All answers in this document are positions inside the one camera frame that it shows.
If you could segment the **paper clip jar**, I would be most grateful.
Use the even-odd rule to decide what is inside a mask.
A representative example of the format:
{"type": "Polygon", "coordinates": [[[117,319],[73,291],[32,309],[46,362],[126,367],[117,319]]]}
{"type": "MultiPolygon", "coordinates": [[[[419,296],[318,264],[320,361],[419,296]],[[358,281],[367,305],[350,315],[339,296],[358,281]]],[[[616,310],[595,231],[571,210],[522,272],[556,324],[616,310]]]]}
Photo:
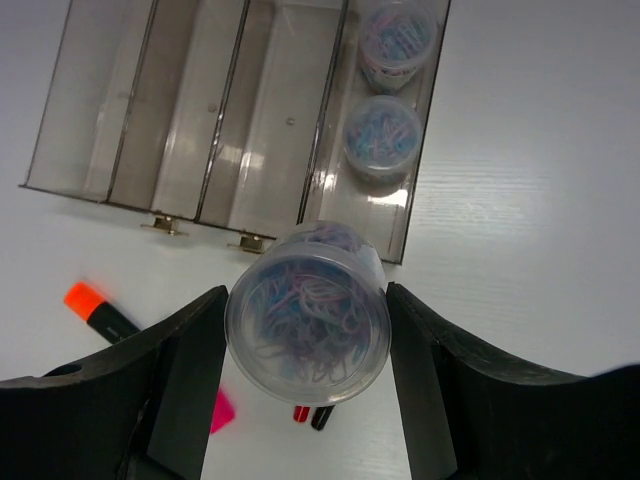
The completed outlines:
{"type": "Polygon", "coordinates": [[[349,400],[390,352],[381,259],[349,226],[298,225],[238,279],[224,322],[238,368],[270,396],[313,407],[349,400]]]}
{"type": "Polygon", "coordinates": [[[376,95],[347,116],[342,142],[349,166],[362,180],[396,184],[417,160],[423,126],[415,109],[397,97],[376,95]]]}
{"type": "Polygon", "coordinates": [[[361,10],[360,65],[371,88],[401,90],[425,65],[435,47],[436,19],[420,1],[371,1],[361,10]]]}

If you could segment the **red-capped white pen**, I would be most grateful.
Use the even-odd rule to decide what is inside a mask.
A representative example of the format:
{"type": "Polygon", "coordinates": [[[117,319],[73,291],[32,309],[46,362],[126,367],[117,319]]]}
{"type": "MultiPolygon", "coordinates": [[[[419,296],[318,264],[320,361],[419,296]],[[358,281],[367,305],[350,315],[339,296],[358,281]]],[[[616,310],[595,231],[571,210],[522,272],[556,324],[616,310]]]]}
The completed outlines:
{"type": "Polygon", "coordinates": [[[293,411],[293,420],[296,423],[306,423],[310,414],[311,408],[308,406],[296,405],[293,411]]]}

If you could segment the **pink highlighter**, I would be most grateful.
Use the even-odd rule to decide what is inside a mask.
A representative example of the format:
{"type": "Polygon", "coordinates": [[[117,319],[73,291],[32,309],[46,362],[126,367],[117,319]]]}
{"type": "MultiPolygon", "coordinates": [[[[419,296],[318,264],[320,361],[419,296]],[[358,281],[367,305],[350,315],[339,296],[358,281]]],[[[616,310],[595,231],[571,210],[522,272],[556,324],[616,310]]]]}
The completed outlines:
{"type": "Polygon", "coordinates": [[[228,395],[222,389],[219,389],[212,414],[210,434],[213,435],[230,424],[235,419],[235,416],[235,409],[228,395]]]}

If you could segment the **orange highlighter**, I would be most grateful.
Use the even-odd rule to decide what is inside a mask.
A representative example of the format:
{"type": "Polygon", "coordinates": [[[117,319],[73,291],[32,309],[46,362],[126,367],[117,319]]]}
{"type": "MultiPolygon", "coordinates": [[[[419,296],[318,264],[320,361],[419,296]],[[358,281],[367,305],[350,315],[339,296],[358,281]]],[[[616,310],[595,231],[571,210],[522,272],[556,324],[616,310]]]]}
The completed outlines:
{"type": "Polygon", "coordinates": [[[140,331],[103,295],[84,282],[69,289],[64,304],[110,344],[119,343],[140,331]]]}

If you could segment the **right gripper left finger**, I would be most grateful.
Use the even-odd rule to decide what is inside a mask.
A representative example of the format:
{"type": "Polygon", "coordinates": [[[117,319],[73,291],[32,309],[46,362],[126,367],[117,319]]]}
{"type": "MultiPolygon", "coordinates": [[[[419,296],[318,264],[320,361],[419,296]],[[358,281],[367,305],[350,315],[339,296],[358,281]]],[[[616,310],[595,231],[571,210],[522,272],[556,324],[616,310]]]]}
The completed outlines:
{"type": "Polygon", "coordinates": [[[2,478],[200,478],[227,298],[218,286],[45,376],[2,381],[2,478]]]}

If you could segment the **black-capped white pen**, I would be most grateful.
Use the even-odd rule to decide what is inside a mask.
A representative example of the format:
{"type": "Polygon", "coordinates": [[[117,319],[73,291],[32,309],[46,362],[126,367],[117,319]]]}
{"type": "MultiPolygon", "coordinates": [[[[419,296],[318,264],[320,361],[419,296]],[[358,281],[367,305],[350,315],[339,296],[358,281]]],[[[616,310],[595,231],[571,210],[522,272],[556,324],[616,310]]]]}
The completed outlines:
{"type": "Polygon", "coordinates": [[[334,405],[316,408],[311,419],[311,427],[316,431],[322,431],[334,409],[334,405]]]}

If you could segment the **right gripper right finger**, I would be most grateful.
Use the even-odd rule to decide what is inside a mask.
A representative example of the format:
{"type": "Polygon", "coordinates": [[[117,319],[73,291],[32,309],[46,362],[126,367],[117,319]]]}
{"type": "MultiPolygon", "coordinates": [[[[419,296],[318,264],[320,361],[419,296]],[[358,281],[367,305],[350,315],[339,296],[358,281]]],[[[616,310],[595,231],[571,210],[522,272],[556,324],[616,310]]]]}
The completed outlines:
{"type": "Polygon", "coordinates": [[[635,479],[639,369],[592,377],[512,355],[404,286],[387,289],[391,360],[415,479],[635,479]]]}

